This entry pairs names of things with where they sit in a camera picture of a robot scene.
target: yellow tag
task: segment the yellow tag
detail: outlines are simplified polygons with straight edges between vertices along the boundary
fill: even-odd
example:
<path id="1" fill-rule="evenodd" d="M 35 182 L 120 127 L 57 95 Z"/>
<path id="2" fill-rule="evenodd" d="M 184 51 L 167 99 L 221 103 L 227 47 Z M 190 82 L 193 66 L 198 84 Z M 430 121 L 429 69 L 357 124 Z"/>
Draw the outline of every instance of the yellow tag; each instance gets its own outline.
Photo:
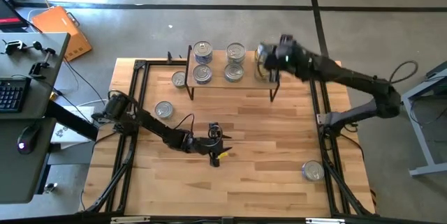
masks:
<path id="1" fill-rule="evenodd" d="M 223 158 L 225 156 L 228 156 L 227 152 L 221 153 L 219 156 L 217 156 L 217 159 L 221 159 L 221 158 Z"/>

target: leader arm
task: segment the leader arm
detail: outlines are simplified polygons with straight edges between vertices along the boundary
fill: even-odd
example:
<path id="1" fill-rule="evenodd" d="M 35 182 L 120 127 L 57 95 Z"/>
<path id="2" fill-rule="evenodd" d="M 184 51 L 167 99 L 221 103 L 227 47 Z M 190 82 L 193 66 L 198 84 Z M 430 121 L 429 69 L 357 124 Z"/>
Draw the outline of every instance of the leader arm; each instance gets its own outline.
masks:
<path id="1" fill-rule="evenodd" d="M 258 54 L 268 70 L 285 70 L 302 81 L 336 82 L 373 96 L 370 102 L 348 111 L 317 115 L 318 124 L 336 135 L 347 124 L 370 117 L 396 117 L 400 112 L 400 95 L 390 81 L 342 68 L 329 57 L 306 50 L 291 36 L 282 36 L 279 45 L 261 44 Z"/>
<path id="2" fill-rule="evenodd" d="M 97 121 L 104 119 L 113 121 L 114 129 L 125 135 L 135 132 L 142 126 L 161 137 L 163 143 L 175 151 L 208 155 L 210 165 L 213 167 L 219 167 L 220 155 L 231 149 L 231 147 L 224 148 L 223 139 L 230 137 L 223 134 L 218 123 L 210 123 L 208 137 L 194 137 L 191 130 L 170 128 L 165 125 L 120 91 L 111 95 L 104 111 L 93 114 L 92 117 Z"/>

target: wooden tabletop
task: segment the wooden tabletop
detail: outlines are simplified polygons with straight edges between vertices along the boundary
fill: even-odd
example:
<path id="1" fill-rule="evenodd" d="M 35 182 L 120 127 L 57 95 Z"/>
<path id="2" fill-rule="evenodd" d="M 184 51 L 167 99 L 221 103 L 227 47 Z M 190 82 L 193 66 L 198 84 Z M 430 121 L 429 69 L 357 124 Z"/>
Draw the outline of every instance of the wooden tabletop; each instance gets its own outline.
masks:
<path id="1" fill-rule="evenodd" d="M 129 90 L 134 61 L 117 60 L 111 89 Z M 205 136 L 207 124 L 218 121 L 224 134 L 233 137 L 225 140 L 224 146 L 233 148 L 229 156 L 221 159 L 221 166 L 214 168 L 207 156 L 173 151 L 155 134 L 142 129 L 126 215 L 330 215 L 324 180 L 307 181 L 301 173 L 305 162 L 321 161 L 308 84 L 283 74 L 281 89 L 273 103 L 265 91 L 244 89 L 198 89 L 191 101 L 186 89 L 177 89 L 171 82 L 171 75 L 182 69 L 151 67 L 144 108 L 153 112 L 159 101 L 169 100 L 175 112 L 171 119 L 163 121 L 171 127 L 193 112 L 195 136 Z M 350 108 L 346 87 L 328 84 L 328 92 L 334 111 Z M 189 124 L 186 120 L 181 127 L 188 128 Z M 99 137 L 109 132 L 110 127 L 101 129 Z M 344 134 L 357 141 L 355 133 Z M 93 203 L 110 180 L 117 141 L 118 136 L 114 136 L 95 147 L 83 196 L 86 206 Z M 360 150 L 343 138 L 339 138 L 338 145 L 346 183 L 365 208 L 374 212 Z M 341 209 L 336 186 L 335 192 Z"/>
<path id="2" fill-rule="evenodd" d="M 191 51 L 189 56 L 188 67 L 188 86 L 203 87 L 203 88 L 232 88 L 232 89 L 275 89 L 276 82 L 261 82 L 254 77 L 256 70 L 256 63 L 254 61 L 254 51 L 247 51 L 245 53 L 245 60 L 242 63 L 244 69 L 244 76 L 239 82 L 229 82 L 225 79 L 225 67 L 227 66 L 227 58 L 225 50 L 213 50 L 212 61 L 207 64 L 212 71 L 211 81 L 207 84 L 198 84 L 193 77 L 193 69 L 200 65 L 194 57 L 194 52 Z"/>

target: black desk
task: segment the black desk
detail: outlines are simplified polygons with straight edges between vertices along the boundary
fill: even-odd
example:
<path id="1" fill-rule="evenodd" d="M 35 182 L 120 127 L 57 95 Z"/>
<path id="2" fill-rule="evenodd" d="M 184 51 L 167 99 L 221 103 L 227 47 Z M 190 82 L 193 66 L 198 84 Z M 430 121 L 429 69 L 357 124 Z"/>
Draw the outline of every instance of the black desk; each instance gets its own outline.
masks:
<path id="1" fill-rule="evenodd" d="M 37 40 L 43 47 L 56 51 L 56 55 L 50 57 L 50 67 L 42 72 L 45 82 L 51 86 L 56 81 L 69 38 L 68 33 L 0 33 L 0 39 L 5 41 L 22 40 L 31 45 Z M 28 75 L 32 64 L 44 58 L 34 49 L 12 56 L 0 55 L 0 76 Z M 42 184 L 38 186 L 38 183 L 45 183 L 50 168 L 48 151 L 56 122 L 96 140 L 97 128 L 49 100 L 51 91 L 49 85 L 32 80 L 22 112 L 0 114 L 0 204 L 29 202 L 38 189 L 41 191 Z M 21 155 L 16 147 L 17 138 L 23 128 L 35 120 L 41 125 L 36 148 L 31 154 Z"/>

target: can lid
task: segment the can lid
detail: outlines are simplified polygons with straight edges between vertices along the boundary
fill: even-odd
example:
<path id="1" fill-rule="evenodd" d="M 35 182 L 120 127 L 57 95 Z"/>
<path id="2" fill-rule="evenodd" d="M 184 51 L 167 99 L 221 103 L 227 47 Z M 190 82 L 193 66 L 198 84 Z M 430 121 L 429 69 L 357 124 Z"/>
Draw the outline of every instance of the can lid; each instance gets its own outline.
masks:
<path id="1" fill-rule="evenodd" d="M 228 64 L 225 67 L 225 76 L 231 80 L 239 80 L 244 75 L 244 69 L 239 64 Z"/>
<path id="2" fill-rule="evenodd" d="M 226 55 L 230 59 L 239 60 L 245 57 L 245 47 L 240 43 L 232 43 L 226 48 Z"/>
<path id="3" fill-rule="evenodd" d="M 173 84 L 175 86 L 183 86 L 184 85 L 184 78 L 185 78 L 185 72 L 184 71 L 177 71 L 173 74 Z"/>
<path id="4" fill-rule="evenodd" d="M 169 103 L 168 101 L 161 101 L 155 105 L 155 113 L 161 118 L 169 117 L 173 113 L 173 110 L 173 104 Z"/>
<path id="5" fill-rule="evenodd" d="M 194 45 L 194 54 L 198 57 L 206 57 L 212 52 L 212 46 L 207 41 L 200 41 Z"/>
<path id="6" fill-rule="evenodd" d="M 323 166 L 314 160 L 308 161 L 302 166 L 302 173 L 306 176 L 306 178 L 312 181 L 316 181 L 324 177 Z"/>
<path id="7" fill-rule="evenodd" d="M 197 65 L 193 69 L 194 79 L 197 81 L 207 81 L 211 78 L 212 72 L 211 68 L 205 64 Z"/>

